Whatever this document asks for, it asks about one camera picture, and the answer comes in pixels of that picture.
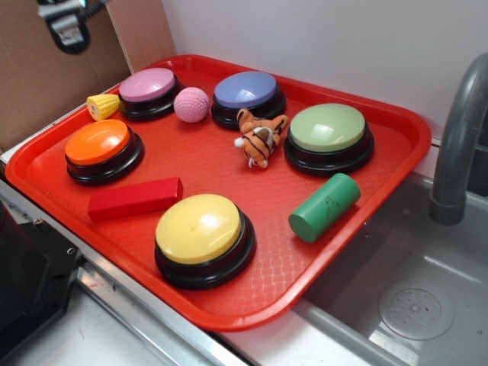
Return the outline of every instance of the gray faucet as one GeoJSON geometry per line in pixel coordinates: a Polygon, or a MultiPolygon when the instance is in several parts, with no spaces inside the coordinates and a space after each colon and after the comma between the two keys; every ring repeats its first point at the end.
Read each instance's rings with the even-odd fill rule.
{"type": "Polygon", "coordinates": [[[429,214],[455,225],[464,218],[466,190],[488,195],[488,53],[478,56],[459,85],[435,168],[429,214]]]}

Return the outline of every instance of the red block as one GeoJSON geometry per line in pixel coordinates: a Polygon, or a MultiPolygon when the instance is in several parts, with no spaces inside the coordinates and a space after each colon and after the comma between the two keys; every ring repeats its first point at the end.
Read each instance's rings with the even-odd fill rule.
{"type": "Polygon", "coordinates": [[[183,185],[179,177],[105,189],[91,196],[88,215],[94,221],[102,221],[165,210],[182,196],[183,185]]]}

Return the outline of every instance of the stuffed tiger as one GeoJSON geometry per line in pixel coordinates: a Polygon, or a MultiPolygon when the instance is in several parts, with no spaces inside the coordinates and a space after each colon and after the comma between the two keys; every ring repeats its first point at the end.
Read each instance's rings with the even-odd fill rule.
{"type": "Polygon", "coordinates": [[[237,114],[237,121],[242,137],[235,139],[234,145],[244,151],[250,168],[253,165],[267,168],[270,155],[281,143],[280,134],[288,125],[288,117],[283,114],[266,120],[254,117],[243,108],[237,114]]]}

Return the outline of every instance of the plastic tray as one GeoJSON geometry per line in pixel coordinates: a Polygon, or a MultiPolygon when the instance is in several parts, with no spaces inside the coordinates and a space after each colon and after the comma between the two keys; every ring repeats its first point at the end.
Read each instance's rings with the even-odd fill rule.
{"type": "MultiPolygon", "coordinates": [[[[211,97],[218,82],[250,70],[203,56],[176,56],[151,67],[173,70],[185,86],[211,97]]],[[[80,127],[91,123],[80,108],[23,146],[6,168],[8,180],[44,210],[83,238],[143,286],[194,324],[213,331],[237,331],[263,324],[288,310],[334,259],[364,222],[427,153],[431,133],[411,111],[327,88],[276,76],[287,97],[288,117],[311,105],[344,103],[357,108],[375,138],[371,161],[351,173],[361,198],[317,242],[294,235],[288,215],[326,178],[291,168],[282,146],[269,167],[250,169],[233,141],[239,132],[217,126],[210,115],[198,124],[175,114],[150,122],[124,120],[143,139],[146,156],[127,177],[100,188],[76,185],[66,173],[64,147],[80,127]],[[156,267],[154,235],[163,212],[95,223],[87,209],[99,189],[178,176],[184,197],[215,193],[232,200],[252,221],[257,252],[234,280],[211,290],[183,291],[167,284],[156,267]]],[[[109,92],[117,93],[117,86],[109,92]]]]}

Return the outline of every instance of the green cylinder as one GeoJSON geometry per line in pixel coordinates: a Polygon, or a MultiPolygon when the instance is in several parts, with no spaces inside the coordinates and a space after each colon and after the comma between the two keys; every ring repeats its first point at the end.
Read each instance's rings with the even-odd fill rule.
{"type": "Polygon", "coordinates": [[[360,196],[358,184],[337,173],[288,217],[288,223],[302,240],[315,242],[360,196]]]}

